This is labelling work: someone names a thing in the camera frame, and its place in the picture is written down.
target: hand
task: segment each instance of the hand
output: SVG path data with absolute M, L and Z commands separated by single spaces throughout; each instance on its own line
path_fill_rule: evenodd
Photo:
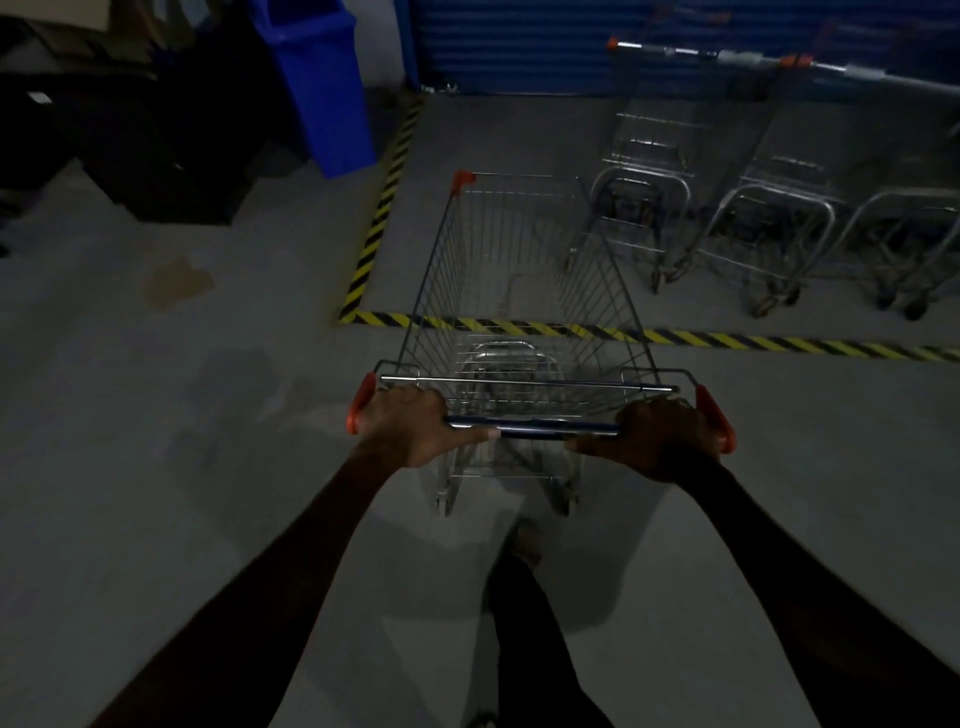
M 357 448 L 376 450 L 401 468 L 419 468 L 449 450 L 500 436 L 496 427 L 454 429 L 444 422 L 445 414 L 446 400 L 435 389 L 381 390 L 360 417 Z
M 677 479 L 677 464 L 692 450 L 720 459 L 720 443 L 707 418 L 683 400 L 635 401 L 616 415 L 620 434 L 578 437 L 566 448 L 603 457 L 662 483 Z

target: yellow and black hazard stripe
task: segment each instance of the yellow and black hazard stripe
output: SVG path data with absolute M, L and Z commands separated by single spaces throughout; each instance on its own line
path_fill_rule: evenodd
M 680 328 L 607 328 L 590 324 L 551 324 L 506 319 L 445 318 L 404 313 L 356 311 L 351 322 L 373 327 L 408 328 L 411 325 L 509 336 L 571 336 L 701 349 L 732 349 L 750 352 L 826 354 L 861 359 L 939 361 L 960 363 L 960 347 L 905 346 L 890 342 L 811 339 L 802 336 L 758 336 Z
M 390 167 L 387 170 L 387 179 L 383 183 L 383 191 L 380 193 L 380 199 L 376 203 L 376 210 L 373 213 L 370 229 L 367 231 L 367 237 L 364 240 L 363 248 L 360 250 L 360 257 L 353 271 L 353 277 L 350 279 L 347 297 L 344 299 L 344 304 L 340 308 L 338 318 L 341 324 L 349 324 L 353 320 L 357 309 L 360 307 L 360 301 L 363 299 L 364 291 L 367 290 L 367 281 L 370 279 L 370 273 L 373 270 L 373 262 L 376 260 L 377 251 L 380 250 L 380 241 L 383 240 L 383 233 L 387 229 L 387 218 L 390 217 L 390 209 L 394 204 L 396 187 L 400 184 L 400 175 L 403 174 L 403 167 L 407 163 L 410 144 L 413 142 L 417 122 L 420 121 L 421 111 L 423 111 L 423 97 L 418 97 L 410 104 L 406 116 L 403 119 L 403 124 L 400 125 L 400 129 L 396 133 L 394 155 L 391 158 Z

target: forearm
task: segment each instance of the forearm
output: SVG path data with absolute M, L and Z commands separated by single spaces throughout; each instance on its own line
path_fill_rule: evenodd
M 770 618 L 821 722 L 923 714 L 960 679 L 821 565 L 709 457 L 690 453 L 679 485 L 703 508 Z
M 398 467 L 384 451 L 356 450 L 306 510 L 157 653 L 94 725 L 165 725 L 198 716 L 222 722 L 224 715 L 265 725 L 354 529 Z

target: black pants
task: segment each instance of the black pants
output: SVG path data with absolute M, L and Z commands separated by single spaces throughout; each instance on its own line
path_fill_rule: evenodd
M 612 728 L 580 688 L 557 618 L 527 565 L 502 556 L 488 597 L 500 642 L 498 728 Z

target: blue recycling bin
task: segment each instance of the blue recycling bin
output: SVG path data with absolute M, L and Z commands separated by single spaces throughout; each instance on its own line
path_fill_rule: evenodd
M 376 163 L 360 68 L 356 18 L 342 0 L 249 0 L 256 30 L 286 79 L 310 154 L 327 177 Z

